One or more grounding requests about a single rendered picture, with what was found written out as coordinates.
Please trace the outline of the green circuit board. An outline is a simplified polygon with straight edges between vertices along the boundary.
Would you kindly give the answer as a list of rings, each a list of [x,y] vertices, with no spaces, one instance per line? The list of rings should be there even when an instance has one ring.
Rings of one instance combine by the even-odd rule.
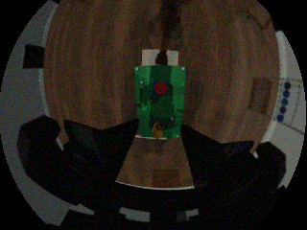
[[[185,66],[134,66],[139,137],[180,137]]]

